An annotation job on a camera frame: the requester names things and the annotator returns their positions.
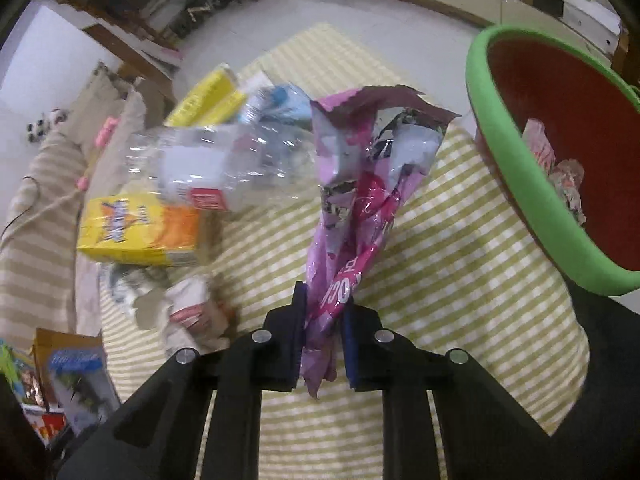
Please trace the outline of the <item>pink snack wrapper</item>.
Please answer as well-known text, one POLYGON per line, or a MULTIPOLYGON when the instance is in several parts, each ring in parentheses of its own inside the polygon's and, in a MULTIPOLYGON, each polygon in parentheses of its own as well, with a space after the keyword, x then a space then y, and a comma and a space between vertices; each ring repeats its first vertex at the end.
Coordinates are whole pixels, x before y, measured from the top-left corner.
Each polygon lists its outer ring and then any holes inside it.
POLYGON ((311 102, 310 117, 320 218, 306 264, 300 374, 317 396, 336 377, 338 320, 457 115, 398 84, 327 96, 311 102))

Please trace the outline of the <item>brown cardboard box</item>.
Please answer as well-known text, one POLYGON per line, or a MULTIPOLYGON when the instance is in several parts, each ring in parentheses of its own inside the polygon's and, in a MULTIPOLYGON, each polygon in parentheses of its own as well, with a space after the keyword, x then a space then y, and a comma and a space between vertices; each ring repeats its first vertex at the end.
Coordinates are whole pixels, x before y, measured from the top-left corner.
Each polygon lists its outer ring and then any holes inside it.
POLYGON ((85 336, 37 328, 32 340, 32 357, 40 380, 43 399, 51 410, 60 404, 52 385, 52 374, 74 365, 84 353, 103 352, 101 335, 85 336))

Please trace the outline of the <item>striped beige sofa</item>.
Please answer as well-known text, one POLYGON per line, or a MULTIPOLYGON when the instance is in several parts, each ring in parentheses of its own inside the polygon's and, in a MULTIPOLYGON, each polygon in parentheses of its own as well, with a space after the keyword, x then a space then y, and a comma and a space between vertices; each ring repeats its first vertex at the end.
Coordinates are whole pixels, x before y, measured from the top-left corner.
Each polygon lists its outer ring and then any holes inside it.
POLYGON ((107 118, 122 114, 131 84, 99 63, 62 125, 29 164, 1 235, 1 339, 28 349, 38 328, 73 333, 79 216, 77 181, 107 118))

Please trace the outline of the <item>flat yellow packet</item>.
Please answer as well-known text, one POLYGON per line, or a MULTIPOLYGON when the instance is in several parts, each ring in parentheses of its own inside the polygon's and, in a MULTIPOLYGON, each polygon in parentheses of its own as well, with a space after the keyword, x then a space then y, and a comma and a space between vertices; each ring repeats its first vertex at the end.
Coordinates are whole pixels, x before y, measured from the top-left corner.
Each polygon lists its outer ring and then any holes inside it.
POLYGON ((234 90, 195 122, 198 127, 220 125, 232 119, 245 104, 247 94, 234 90))

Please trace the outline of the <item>yellow medicine box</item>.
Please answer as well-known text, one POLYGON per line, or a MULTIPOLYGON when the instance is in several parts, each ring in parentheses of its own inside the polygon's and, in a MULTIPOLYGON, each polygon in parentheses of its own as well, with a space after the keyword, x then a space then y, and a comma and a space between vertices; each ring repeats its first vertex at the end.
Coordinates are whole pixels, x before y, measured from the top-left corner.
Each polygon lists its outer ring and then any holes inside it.
POLYGON ((231 94, 238 84, 231 67, 222 63, 202 78, 174 107, 163 122, 166 127, 189 127, 231 94))

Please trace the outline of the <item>green rimmed red trash bin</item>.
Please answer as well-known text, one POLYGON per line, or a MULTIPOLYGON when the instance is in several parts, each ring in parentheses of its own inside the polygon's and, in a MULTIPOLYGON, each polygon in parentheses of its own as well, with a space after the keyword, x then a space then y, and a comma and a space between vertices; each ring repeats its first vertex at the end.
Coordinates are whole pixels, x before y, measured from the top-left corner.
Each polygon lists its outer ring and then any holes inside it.
POLYGON ((556 267, 601 296, 638 290, 638 93, 586 51, 515 25, 475 37, 465 84, 480 140, 556 267), (584 167, 583 226, 522 140, 529 118, 544 123, 557 160, 584 167))

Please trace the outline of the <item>blue white small wrapper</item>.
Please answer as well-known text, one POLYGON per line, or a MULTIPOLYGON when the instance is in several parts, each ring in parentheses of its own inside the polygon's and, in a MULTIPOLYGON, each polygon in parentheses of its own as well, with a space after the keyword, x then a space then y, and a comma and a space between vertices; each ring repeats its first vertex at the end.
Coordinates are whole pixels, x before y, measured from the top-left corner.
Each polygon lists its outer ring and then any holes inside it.
POLYGON ((240 124, 280 122, 308 129, 311 125, 309 96, 295 84, 277 84, 255 90, 241 107, 240 124))

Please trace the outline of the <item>newspaper ball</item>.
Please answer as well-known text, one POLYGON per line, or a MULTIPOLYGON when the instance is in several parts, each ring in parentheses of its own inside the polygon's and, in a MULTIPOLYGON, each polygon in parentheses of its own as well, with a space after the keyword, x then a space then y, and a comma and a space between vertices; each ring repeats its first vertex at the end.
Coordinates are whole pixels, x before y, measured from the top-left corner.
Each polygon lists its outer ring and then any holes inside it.
POLYGON ((587 217, 582 208, 579 189, 585 177, 584 167, 576 159, 556 159, 554 149, 546 136, 544 123, 538 119, 529 118, 522 133, 522 140, 534 155, 561 202, 577 223, 583 226, 587 217))

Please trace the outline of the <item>white shoe box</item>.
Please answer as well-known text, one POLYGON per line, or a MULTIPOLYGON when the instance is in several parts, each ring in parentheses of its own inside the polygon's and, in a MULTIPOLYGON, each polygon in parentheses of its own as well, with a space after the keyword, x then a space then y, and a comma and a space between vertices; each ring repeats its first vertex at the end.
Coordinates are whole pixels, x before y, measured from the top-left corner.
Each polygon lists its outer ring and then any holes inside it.
POLYGON ((613 55, 620 34, 620 17, 596 0, 562 0, 562 21, 606 54, 613 55))

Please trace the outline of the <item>yellow orange snack box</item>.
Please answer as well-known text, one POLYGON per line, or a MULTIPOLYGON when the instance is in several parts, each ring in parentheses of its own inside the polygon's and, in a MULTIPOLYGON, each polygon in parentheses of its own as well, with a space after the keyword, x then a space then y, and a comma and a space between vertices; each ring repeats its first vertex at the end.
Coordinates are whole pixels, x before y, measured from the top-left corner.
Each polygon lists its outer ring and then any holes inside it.
POLYGON ((201 224, 198 210, 152 193, 94 198, 81 217, 77 250, 94 261, 190 266, 198 263, 201 224))

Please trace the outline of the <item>pink toy wand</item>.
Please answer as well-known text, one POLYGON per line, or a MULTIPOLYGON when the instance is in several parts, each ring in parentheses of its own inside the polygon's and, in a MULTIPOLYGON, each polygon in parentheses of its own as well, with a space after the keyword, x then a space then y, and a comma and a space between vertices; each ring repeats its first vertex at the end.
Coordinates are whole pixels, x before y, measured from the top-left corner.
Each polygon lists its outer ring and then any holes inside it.
POLYGON ((76 182, 76 188, 79 188, 82 192, 86 192, 88 190, 90 180, 92 178, 94 170, 96 169, 96 164, 98 163, 103 151, 110 143, 118 124, 118 118, 108 116, 105 119, 105 122, 101 127, 99 133, 96 135, 96 138, 91 145, 91 150, 89 151, 87 168, 84 174, 76 182))

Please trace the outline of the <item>crushed clear plastic bottle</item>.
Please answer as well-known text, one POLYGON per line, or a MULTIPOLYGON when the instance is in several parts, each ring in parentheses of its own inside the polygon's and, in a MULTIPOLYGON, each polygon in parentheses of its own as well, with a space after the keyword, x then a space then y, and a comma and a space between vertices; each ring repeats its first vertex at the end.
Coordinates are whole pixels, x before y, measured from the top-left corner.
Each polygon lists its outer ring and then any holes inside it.
POLYGON ((318 193, 312 134, 282 122, 158 127, 125 151, 127 191, 209 211, 286 207, 318 193))

